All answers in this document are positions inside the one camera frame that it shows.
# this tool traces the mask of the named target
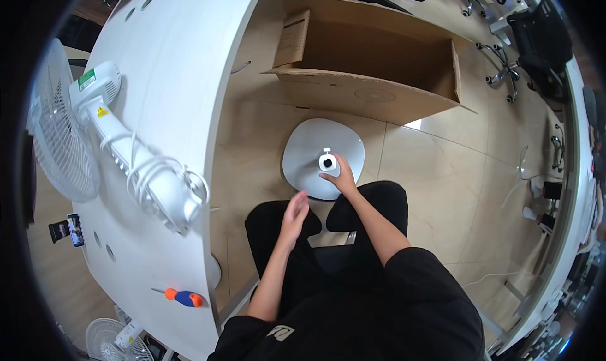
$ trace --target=green sticker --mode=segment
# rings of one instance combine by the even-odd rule
[[[78,78],[78,89],[84,90],[89,84],[93,83],[97,78],[95,77],[95,69],[90,69]]]

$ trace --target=hand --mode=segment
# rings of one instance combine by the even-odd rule
[[[332,182],[346,198],[350,197],[358,192],[356,182],[353,180],[352,168],[349,166],[349,163],[344,157],[341,157],[337,153],[332,153],[332,155],[334,155],[337,159],[339,167],[341,168],[341,173],[338,177],[326,173],[320,173],[320,178]]]
[[[276,247],[283,246],[289,251],[293,250],[308,212],[309,199],[307,198],[307,191],[303,190],[292,197],[288,207],[286,207]]]

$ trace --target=smartphone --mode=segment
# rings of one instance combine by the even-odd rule
[[[82,235],[82,229],[80,228],[80,217],[78,214],[67,215],[67,225],[70,229],[74,246],[84,245],[84,236]]]

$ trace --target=black shirt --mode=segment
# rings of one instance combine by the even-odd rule
[[[481,360],[477,310],[436,256],[398,251],[381,294],[327,291],[284,318],[231,318],[208,360]]]

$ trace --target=logo on shirt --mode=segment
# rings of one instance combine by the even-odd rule
[[[277,341],[282,342],[293,332],[294,329],[287,325],[277,325],[265,337],[273,335]]]

